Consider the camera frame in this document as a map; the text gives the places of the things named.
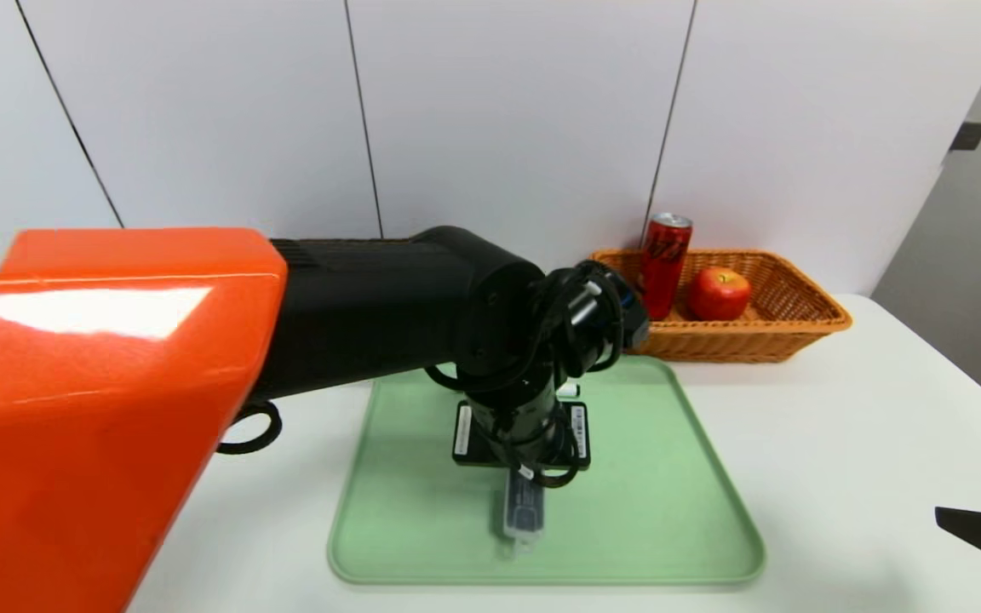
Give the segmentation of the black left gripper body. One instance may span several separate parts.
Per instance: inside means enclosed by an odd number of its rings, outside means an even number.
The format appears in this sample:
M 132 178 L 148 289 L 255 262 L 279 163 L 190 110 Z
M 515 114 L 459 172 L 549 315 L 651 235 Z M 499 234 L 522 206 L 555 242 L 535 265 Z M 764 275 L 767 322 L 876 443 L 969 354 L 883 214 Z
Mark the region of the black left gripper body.
M 473 468 L 508 468 L 510 461 L 529 468 L 588 468 L 588 407 L 581 396 L 577 380 L 560 385 L 555 400 L 545 389 L 513 412 L 513 430 L 501 436 L 478 420 L 491 418 L 490 408 L 461 398 L 453 426 L 453 462 Z

